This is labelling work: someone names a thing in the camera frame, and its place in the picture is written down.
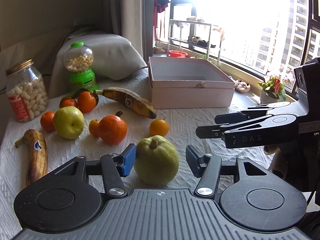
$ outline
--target tangerine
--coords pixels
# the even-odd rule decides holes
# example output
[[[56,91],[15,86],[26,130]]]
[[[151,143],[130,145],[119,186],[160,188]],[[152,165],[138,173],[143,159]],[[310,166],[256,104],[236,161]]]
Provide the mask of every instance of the tangerine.
[[[107,144],[120,143],[127,135],[127,124],[120,118],[122,112],[107,115],[98,125],[98,135]]]
[[[94,137],[99,137],[98,135],[98,125],[99,125],[100,120],[93,119],[89,123],[89,132],[94,136]]]
[[[165,136],[170,130],[170,125],[164,119],[154,120],[149,126],[150,136],[161,135]]]
[[[61,99],[60,104],[59,104],[59,108],[63,108],[63,107],[66,107],[66,106],[74,106],[74,107],[78,108],[78,103],[73,98],[63,98],[63,99]]]
[[[78,96],[78,106],[82,113],[91,112],[97,105],[96,98],[88,91],[82,92]]]
[[[53,117],[54,117],[54,112],[52,111],[48,111],[41,116],[40,124],[43,130],[47,132],[52,132],[55,130],[53,126]]]

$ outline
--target apple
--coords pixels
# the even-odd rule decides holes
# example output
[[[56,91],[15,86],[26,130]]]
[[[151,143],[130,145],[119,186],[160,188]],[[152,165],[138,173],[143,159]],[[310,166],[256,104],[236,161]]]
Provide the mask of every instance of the apple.
[[[74,106],[60,108],[54,114],[53,126],[60,136],[67,139],[76,139],[84,128],[83,114]]]

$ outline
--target table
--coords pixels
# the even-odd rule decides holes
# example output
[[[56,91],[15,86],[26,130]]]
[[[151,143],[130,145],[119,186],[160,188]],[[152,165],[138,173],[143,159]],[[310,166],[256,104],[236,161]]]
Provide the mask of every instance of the table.
[[[149,98],[148,72],[141,69],[134,75],[121,80],[106,80],[99,83],[100,88],[123,87],[130,89],[145,98]],[[50,100],[48,110],[57,111],[59,101],[62,98]],[[215,153],[223,160],[235,161],[239,155],[247,156],[259,165],[268,168],[271,163],[271,156],[263,153],[262,147],[226,149],[220,139],[204,139],[196,137],[197,126],[214,124],[214,117],[218,114],[227,114],[242,110],[248,106],[257,104],[259,97],[252,93],[241,94],[235,92],[228,108],[194,108],[194,109],[163,109],[157,110],[158,118],[165,118],[171,126],[166,138],[174,144],[179,154],[180,166],[176,177],[170,182],[168,188],[191,188],[193,191],[199,179],[195,178],[185,159],[185,148],[193,145],[201,153]],[[95,139],[89,134],[88,124],[92,119],[101,119],[108,114],[115,114],[122,111],[121,116],[128,125],[128,133],[124,141],[116,146],[108,146],[100,139]],[[88,114],[84,114],[85,128],[83,133],[76,140],[68,140],[60,137],[56,132],[47,133],[42,131],[40,119],[31,122],[18,123],[14,119],[8,121],[8,126],[4,134],[3,143],[0,148],[0,239],[9,240],[20,231],[19,222],[14,214],[13,202],[15,196],[25,186],[26,166],[28,147],[22,145],[15,148],[14,142],[23,136],[28,129],[39,129],[43,132],[48,148],[48,171],[52,171],[66,161],[77,155],[85,155],[87,160],[98,160],[107,153],[120,153],[129,143],[137,144],[141,139],[148,137],[148,127],[152,120],[137,115],[131,109],[112,101],[100,97],[99,104]],[[134,169],[131,174],[123,179],[128,190],[133,187],[147,188],[135,174]],[[100,176],[90,178],[90,184],[103,192],[102,180]],[[230,176],[222,176],[219,184],[219,191],[225,189],[232,183]]]

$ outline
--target cardboard box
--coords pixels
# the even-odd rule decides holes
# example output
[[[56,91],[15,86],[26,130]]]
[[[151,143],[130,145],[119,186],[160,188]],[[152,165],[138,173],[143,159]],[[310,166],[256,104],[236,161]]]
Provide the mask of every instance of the cardboard box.
[[[150,57],[151,102],[156,109],[228,107],[234,82],[205,59]]]

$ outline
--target metal shelf rack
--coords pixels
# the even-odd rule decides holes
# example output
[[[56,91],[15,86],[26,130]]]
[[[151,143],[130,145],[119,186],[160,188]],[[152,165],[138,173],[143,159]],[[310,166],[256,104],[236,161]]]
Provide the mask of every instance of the metal shelf rack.
[[[189,24],[197,24],[197,25],[207,25],[209,26],[209,38],[208,38],[208,46],[207,47],[203,47],[203,46],[199,46],[196,44],[196,42],[194,41],[189,41],[189,40],[184,40],[182,39],[182,28],[183,28],[183,24],[186,24],[186,23],[189,23]],[[180,38],[173,38],[173,37],[170,37],[170,33],[172,32],[172,26],[173,25],[177,25],[178,27],[180,27]],[[181,43],[185,43],[185,44],[189,44],[189,45],[192,45],[192,46],[195,46],[195,47],[199,47],[199,48],[202,48],[202,49],[206,49],[207,50],[207,60],[209,59],[209,52],[210,52],[210,49],[217,49],[218,50],[218,58],[217,58],[217,67],[219,66],[219,63],[220,63],[220,54],[221,54],[221,43],[222,43],[222,40],[220,39],[220,44],[219,44],[219,47],[218,48],[211,48],[211,31],[212,31],[212,27],[215,28],[215,30],[218,30],[220,29],[221,30],[221,27],[217,26],[217,25],[213,25],[211,23],[204,23],[204,22],[200,22],[200,21],[179,21],[179,20],[173,20],[173,19],[170,19],[169,20],[169,31],[168,31],[168,49],[167,49],[167,56],[169,55],[169,49],[170,49],[170,41],[178,41],[180,44],[179,44],[179,51],[181,50]]]

